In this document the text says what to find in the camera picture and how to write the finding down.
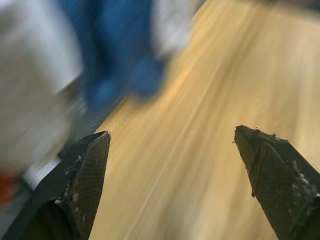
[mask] light wood surface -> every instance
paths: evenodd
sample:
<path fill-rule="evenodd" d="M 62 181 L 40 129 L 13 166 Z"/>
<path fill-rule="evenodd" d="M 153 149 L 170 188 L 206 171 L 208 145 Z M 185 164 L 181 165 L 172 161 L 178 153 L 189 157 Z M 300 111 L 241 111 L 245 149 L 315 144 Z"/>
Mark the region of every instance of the light wood surface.
<path fill-rule="evenodd" d="M 125 102 L 90 240 L 275 240 L 251 197 L 237 125 L 290 142 L 320 170 L 320 20 L 208 0 L 152 102 Z"/>

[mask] debris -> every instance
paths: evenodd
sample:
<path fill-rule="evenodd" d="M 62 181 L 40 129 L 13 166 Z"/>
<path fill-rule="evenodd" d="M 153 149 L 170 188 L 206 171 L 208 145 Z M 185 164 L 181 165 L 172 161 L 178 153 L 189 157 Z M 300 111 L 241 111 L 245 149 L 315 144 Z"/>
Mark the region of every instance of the debris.
<path fill-rule="evenodd" d="M 68 196 L 69 190 L 70 190 L 70 186 L 69 186 L 69 184 L 67 184 L 64 189 L 64 194 L 63 194 L 65 197 Z"/>
<path fill-rule="evenodd" d="M 76 163 L 81 162 L 82 161 L 82 157 L 80 155 L 78 155 L 78 159 L 75 160 Z"/>
<path fill-rule="evenodd" d="M 296 162 L 296 161 L 293 161 L 292 164 L 293 164 L 294 170 L 296 170 L 297 172 L 299 172 L 297 162 Z"/>
<path fill-rule="evenodd" d="M 304 183 L 304 184 L 309 184 L 309 181 L 305 178 L 302 178 L 301 181 Z"/>
<path fill-rule="evenodd" d="M 72 201 L 73 201 L 74 203 L 76 203 L 78 200 L 79 200 L 79 194 L 78 194 L 78 193 L 74 193 L 74 194 L 72 195 Z"/>

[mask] orange object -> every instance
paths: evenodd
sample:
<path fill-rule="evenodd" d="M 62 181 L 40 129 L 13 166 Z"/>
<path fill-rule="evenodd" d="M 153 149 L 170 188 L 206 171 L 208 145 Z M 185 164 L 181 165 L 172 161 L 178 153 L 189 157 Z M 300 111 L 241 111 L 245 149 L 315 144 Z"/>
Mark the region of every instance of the orange object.
<path fill-rule="evenodd" d="M 13 200 L 16 193 L 17 177 L 0 173 L 0 206 Z"/>

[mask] wooden floor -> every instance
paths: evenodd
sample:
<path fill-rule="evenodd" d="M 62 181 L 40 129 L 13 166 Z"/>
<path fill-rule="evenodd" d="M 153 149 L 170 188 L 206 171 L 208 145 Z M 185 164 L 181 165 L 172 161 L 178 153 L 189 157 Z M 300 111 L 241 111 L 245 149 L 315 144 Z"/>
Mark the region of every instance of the wooden floor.
<path fill-rule="evenodd" d="M 155 101 L 130 99 L 99 129 L 112 141 L 90 240 L 277 239 L 237 125 L 289 139 L 320 170 L 319 17 L 207 0 L 192 37 Z"/>

